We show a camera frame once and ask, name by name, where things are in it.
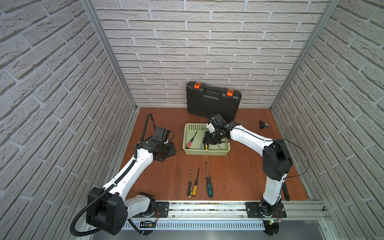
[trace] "brown wooden surface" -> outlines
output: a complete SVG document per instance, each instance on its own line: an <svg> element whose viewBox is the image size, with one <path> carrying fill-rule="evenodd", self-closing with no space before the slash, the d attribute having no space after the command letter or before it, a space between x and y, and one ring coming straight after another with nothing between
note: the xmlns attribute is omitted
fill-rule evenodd
<svg viewBox="0 0 384 240"><path fill-rule="evenodd" d="M164 162L154 161L149 165L129 191L127 199L136 196L139 192L154 195L157 200L261 199L266 180L262 169L262 157L249 147L231 141L231 150L226 156L185 154L182 148L184 125L186 123L206 123L208 120L189 114L186 108L141 108L121 168L133 155L134 144L141 138L148 113L152 113L156 126L175 131L173 142L177 155L167 158ZM260 120L269 123L270 128L260 129ZM281 137L269 109L239 109L235 121L259 135L272 139ZM152 124L148 123L146 137L153 134ZM213 198L209 198L207 194L205 161L208 164L208 174L214 190ZM192 170L193 185L198 168L200 168L200 173L197 194L196 197L188 198L189 169ZM288 176L292 175L297 175L294 166ZM308 200L300 178L290 178L286 182L291 200Z"/></svg>

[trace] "screwdriver handle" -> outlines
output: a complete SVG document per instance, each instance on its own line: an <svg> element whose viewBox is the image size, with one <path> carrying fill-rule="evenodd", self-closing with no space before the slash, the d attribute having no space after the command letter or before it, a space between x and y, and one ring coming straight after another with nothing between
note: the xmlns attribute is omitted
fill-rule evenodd
<svg viewBox="0 0 384 240"><path fill-rule="evenodd" d="M207 193L208 193L208 197L213 197L214 196L214 190L212 189L211 178L210 177L206 177L205 179L207 180Z"/></svg>
<svg viewBox="0 0 384 240"><path fill-rule="evenodd" d="M192 197L196 197L196 192L197 192L197 186L194 185L192 190Z"/></svg>
<svg viewBox="0 0 384 240"><path fill-rule="evenodd" d="M192 196L192 182L188 182L188 197Z"/></svg>
<svg viewBox="0 0 384 240"><path fill-rule="evenodd" d="M189 143L188 143L188 145L185 147L186 149L189 149L190 147L191 147L191 145L192 145L192 141L190 141Z"/></svg>

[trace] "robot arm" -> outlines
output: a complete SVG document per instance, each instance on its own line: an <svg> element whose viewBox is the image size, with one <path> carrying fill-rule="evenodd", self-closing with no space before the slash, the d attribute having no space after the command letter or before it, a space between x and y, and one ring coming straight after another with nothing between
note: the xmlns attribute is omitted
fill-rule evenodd
<svg viewBox="0 0 384 240"><path fill-rule="evenodd" d="M271 217L281 202L281 190L293 165L284 140L260 136L236 122L227 123L220 114L209 119L207 128L209 131L203 139L206 150L209 144L219 144L226 137L241 142L263 157L266 185L260 207L264 217Z"/></svg>
<svg viewBox="0 0 384 240"><path fill-rule="evenodd" d="M155 127L156 133L135 145L135 154L128 163L106 183L101 189L94 187L88 194L88 205L73 219L70 231L74 236L86 236L100 230L112 235L117 234L126 220L137 215L150 216L155 211L155 197L146 193L139 193L136 197L124 202L133 184L144 169L154 160L163 162L166 158L176 155L175 145L168 142L169 130ZM75 225L82 214L86 212L86 222L96 229L78 232Z"/></svg>

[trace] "yellow screwdriver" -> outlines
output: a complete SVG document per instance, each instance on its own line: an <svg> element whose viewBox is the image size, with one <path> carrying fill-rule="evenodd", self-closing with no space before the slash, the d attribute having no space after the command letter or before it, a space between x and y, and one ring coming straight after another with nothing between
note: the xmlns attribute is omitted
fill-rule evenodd
<svg viewBox="0 0 384 240"><path fill-rule="evenodd" d="M199 172L200 172L200 169L197 171L197 177L196 177L195 185L193 186L193 191L192 191L192 196L193 196L193 197L196 197L196 192L197 192L197 178L199 177Z"/></svg>

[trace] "plastic basket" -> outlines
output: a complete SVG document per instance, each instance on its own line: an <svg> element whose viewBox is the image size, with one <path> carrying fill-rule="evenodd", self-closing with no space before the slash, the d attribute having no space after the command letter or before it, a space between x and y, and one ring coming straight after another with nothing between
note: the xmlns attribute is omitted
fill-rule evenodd
<svg viewBox="0 0 384 240"><path fill-rule="evenodd" d="M231 146L227 138L222 139L221 144L209 145L208 150L200 149L202 141L205 135L205 132L208 131L205 123L187 123L184 127L184 139L183 139L183 149L187 155L213 155L213 156L225 156L230 150ZM185 147L193 138L196 136L192 142L192 145L189 149Z"/></svg>

